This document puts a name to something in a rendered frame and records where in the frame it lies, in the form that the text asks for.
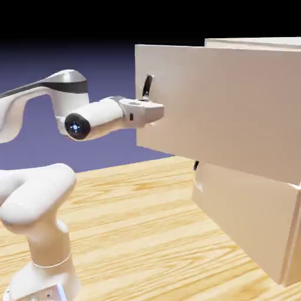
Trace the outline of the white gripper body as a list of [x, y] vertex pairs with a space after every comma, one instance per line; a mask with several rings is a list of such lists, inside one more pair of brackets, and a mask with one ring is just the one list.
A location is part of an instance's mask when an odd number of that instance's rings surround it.
[[164, 116], [164, 105], [154, 102], [143, 102], [143, 126], [154, 123]]

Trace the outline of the long dark metal handle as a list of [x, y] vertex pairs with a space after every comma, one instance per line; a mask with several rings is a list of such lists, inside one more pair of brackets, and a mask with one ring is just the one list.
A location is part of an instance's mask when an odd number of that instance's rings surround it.
[[151, 91], [152, 81], [153, 81], [153, 75], [151, 74], [147, 75], [143, 84], [141, 101], [149, 101], [149, 94]]

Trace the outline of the large beige cabinet door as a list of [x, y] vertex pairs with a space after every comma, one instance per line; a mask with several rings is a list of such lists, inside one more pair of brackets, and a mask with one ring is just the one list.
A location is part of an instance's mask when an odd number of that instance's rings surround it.
[[139, 146], [301, 182], [301, 52], [138, 45], [136, 91], [165, 113]]

